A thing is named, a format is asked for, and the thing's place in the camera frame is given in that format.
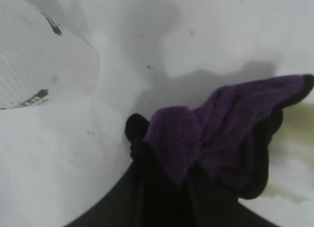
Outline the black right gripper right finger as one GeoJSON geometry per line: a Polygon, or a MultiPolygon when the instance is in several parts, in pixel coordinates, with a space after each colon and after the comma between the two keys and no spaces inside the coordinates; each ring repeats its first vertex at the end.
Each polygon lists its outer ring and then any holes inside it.
{"type": "Polygon", "coordinates": [[[193,175],[193,212],[198,227],[275,227],[238,202],[225,187],[202,172],[193,175]]]}

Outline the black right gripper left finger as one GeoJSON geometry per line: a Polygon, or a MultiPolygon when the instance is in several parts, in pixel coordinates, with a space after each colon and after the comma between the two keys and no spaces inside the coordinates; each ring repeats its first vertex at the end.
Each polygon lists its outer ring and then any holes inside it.
{"type": "Polygon", "coordinates": [[[150,148],[131,152],[133,162],[116,185],[70,227],[192,227],[188,185],[175,185],[150,148]]]}

